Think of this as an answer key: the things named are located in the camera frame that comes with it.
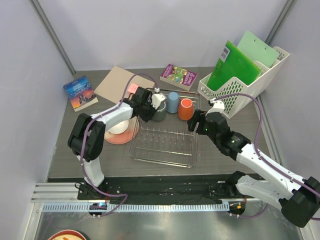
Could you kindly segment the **grey mug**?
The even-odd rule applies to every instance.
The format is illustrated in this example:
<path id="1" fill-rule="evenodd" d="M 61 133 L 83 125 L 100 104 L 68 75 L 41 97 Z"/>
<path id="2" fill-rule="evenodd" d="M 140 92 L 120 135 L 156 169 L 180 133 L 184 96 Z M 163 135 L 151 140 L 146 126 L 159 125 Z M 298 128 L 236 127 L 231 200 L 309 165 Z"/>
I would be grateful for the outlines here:
<path id="1" fill-rule="evenodd" d="M 167 112 L 167 105 L 166 102 L 162 102 L 156 111 L 156 113 L 153 115 L 152 120 L 153 121 L 163 121 L 166 118 L 166 112 Z"/>

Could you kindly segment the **pink cream plate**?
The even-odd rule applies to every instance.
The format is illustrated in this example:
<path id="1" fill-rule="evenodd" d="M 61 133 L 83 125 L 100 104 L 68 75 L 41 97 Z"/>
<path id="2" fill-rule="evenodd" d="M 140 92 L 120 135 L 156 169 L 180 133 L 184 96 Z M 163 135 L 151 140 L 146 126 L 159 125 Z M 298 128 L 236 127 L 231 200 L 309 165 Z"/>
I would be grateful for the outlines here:
<path id="1" fill-rule="evenodd" d="M 136 128 L 136 119 L 132 119 L 128 123 L 128 128 L 120 133 L 120 134 L 113 134 L 109 131 L 106 131 L 104 134 L 104 140 L 110 144 L 114 145 L 122 145 L 130 142 L 138 133 L 138 128 Z"/>

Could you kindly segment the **orange white bowl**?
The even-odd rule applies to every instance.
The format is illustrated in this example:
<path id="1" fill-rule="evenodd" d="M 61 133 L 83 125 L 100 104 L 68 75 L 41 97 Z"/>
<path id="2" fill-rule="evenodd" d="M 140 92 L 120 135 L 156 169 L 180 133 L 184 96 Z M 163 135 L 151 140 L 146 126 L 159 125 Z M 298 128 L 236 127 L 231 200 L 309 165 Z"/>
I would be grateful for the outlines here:
<path id="1" fill-rule="evenodd" d="M 123 132 L 125 132 L 127 130 L 129 126 L 129 121 L 128 120 L 124 120 L 118 124 L 116 124 L 115 126 L 111 127 L 108 132 L 114 135 L 119 135 L 122 134 Z"/>

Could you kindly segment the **metal wire dish rack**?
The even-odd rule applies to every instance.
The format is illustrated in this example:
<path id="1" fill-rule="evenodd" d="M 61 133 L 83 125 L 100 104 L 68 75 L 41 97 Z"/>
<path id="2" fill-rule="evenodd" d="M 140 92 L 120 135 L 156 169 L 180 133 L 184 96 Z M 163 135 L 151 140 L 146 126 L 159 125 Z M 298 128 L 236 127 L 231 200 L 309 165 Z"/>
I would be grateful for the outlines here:
<path id="1" fill-rule="evenodd" d="M 135 130 L 129 151 L 133 159 L 185 168 L 196 164 L 198 135 L 177 113 L 166 112 L 162 121 L 138 118 Z"/>

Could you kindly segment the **blue cup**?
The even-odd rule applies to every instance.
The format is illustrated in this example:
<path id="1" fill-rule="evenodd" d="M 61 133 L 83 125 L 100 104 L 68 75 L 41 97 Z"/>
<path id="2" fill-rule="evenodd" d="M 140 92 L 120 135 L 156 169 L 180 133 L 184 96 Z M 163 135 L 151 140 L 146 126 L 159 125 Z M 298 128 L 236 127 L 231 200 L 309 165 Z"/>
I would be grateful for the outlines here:
<path id="1" fill-rule="evenodd" d="M 178 112 L 180 96 L 177 92 L 170 92 L 167 96 L 167 111 L 171 114 Z"/>

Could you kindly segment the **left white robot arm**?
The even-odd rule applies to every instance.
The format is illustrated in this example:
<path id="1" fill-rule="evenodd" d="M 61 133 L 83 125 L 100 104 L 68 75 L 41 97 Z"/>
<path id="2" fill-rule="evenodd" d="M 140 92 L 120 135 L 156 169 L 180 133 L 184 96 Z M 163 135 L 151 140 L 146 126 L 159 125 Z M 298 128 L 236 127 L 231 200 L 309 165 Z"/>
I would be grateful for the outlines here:
<path id="1" fill-rule="evenodd" d="M 93 198 L 100 200 L 107 192 L 106 186 L 102 184 L 105 176 L 99 159 L 105 132 L 134 117 L 144 122 L 150 121 L 165 100 L 166 96 L 158 88 L 152 92 L 138 87 L 134 94 L 105 111 L 93 115 L 82 113 L 77 117 L 67 145 L 80 161 L 84 180 L 90 184 L 89 194 Z"/>

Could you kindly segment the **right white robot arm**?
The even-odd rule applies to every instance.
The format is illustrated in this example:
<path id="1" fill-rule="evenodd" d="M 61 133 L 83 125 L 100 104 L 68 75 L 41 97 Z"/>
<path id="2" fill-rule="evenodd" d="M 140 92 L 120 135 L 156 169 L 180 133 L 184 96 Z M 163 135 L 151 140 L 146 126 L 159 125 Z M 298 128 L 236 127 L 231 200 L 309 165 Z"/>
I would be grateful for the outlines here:
<path id="1" fill-rule="evenodd" d="M 269 158 L 242 134 L 232 131 L 219 112 L 197 109 L 187 122 L 188 130 L 208 136 L 217 149 L 259 174 L 265 182 L 257 182 L 236 171 L 228 179 L 226 193 L 257 198 L 281 211 L 293 225 L 304 228 L 320 209 L 320 182 L 303 178 Z"/>

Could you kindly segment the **orange cup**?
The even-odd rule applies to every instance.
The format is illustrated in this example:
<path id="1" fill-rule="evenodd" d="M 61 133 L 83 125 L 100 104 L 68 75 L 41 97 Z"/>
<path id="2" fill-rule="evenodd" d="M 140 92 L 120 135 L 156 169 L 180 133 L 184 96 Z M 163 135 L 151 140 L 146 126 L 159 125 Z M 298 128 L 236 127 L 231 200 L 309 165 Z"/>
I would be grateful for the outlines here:
<path id="1" fill-rule="evenodd" d="M 192 118 L 193 113 L 194 106 L 192 100 L 189 98 L 183 98 L 178 107 L 178 117 L 183 121 L 187 121 Z"/>

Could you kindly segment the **pink cube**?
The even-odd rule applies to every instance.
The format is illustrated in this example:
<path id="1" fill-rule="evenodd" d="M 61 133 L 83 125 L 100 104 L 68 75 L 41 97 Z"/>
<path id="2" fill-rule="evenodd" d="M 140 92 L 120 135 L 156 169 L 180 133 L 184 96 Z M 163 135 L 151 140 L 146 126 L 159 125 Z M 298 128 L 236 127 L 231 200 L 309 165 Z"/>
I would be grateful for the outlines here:
<path id="1" fill-rule="evenodd" d="M 127 88 L 127 92 L 130 94 L 135 94 L 137 89 L 138 89 L 138 85 L 135 83 L 131 83 L 130 86 Z"/>

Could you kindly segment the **purple children's book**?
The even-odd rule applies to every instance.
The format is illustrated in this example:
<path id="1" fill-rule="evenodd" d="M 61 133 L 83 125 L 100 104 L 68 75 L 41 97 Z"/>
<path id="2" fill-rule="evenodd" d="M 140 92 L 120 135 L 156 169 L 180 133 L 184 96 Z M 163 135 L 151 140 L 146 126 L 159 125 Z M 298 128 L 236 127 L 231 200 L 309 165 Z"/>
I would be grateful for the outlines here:
<path id="1" fill-rule="evenodd" d="M 168 64 L 159 79 L 183 90 L 189 91 L 197 78 L 197 74 L 185 68 Z"/>

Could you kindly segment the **white perforated file organizer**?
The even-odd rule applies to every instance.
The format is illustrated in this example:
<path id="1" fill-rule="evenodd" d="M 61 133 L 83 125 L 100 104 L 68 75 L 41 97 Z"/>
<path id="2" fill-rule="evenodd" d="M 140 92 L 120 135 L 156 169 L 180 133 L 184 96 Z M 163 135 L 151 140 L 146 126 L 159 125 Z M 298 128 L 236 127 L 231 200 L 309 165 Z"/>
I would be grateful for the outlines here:
<path id="1" fill-rule="evenodd" d="M 268 85 L 271 83 L 273 78 L 276 76 L 276 74 L 279 72 L 283 64 L 290 56 L 289 52 L 283 50 L 278 46 L 273 47 L 273 49 L 276 50 L 277 53 L 279 53 L 278 58 L 270 68 L 266 67 L 259 61 L 255 61 L 254 63 L 260 69 L 260 74 L 258 78 L 250 85 L 244 84 L 237 77 L 232 77 L 218 90 L 213 91 L 209 87 L 207 87 L 207 83 L 211 76 L 210 74 L 208 74 L 206 77 L 199 81 L 197 87 L 198 93 L 200 93 L 206 100 L 234 93 L 243 93 L 256 98 L 268 87 Z M 222 101 L 225 107 L 223 114 L 228 119 L 230 119 L 252 100 L 245 96 L 229 96 L 222 99 Z"/>

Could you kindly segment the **dark green folder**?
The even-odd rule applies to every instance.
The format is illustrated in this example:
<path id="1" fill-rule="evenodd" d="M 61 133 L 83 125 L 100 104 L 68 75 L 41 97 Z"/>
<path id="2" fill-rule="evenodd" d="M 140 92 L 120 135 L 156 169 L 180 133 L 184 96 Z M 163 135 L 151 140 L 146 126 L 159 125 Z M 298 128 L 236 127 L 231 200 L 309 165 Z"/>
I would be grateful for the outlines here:
<path id="1" fill-rule="evenodd" d="M 212 91 L 217 91 L 232 77 L 250 85 L 260 72 L 261 69 L 228 40 L 206 86 Z"/>

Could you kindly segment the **light green clipboard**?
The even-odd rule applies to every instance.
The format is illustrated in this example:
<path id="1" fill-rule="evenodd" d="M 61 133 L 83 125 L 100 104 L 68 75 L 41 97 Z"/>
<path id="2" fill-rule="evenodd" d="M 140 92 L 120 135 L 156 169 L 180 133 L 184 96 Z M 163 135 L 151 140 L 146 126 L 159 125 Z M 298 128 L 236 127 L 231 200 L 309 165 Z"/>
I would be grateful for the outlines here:
<path id="1" fill-rule="evenodd" d="M 276 50 L 250 31 L 244 33 L 237 48 L 252 62 L 258 61 L 267 68 L 270 68 L 279 57 L 279 53 Z"/>

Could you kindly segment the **red rimmed plate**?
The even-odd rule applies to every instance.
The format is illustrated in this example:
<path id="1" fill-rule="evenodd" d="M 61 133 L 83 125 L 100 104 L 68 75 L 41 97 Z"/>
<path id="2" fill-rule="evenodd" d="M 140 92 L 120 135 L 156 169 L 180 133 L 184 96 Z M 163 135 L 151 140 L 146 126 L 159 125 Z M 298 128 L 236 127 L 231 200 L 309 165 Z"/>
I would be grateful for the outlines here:
<path id="1" fill-rule="evenodd" d="M 53 234 L 48 240 L 86 240 L 86 237 L 76 230 L 66 229 Z"/>

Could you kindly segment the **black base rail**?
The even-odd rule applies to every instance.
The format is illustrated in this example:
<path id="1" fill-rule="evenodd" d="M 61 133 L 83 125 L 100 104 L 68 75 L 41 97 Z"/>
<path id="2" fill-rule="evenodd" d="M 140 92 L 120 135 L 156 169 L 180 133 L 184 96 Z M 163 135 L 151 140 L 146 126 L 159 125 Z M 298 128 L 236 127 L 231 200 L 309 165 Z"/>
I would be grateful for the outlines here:
<path id="1" fill-rule="evenodd" d="M 88 183 L 77 182 L 78 200 L 101 200 L 126 205 L 205 205 L 223 199 L 243 199 L 231 184 L 230 174 L 107 177 L 97 192 Z"/>

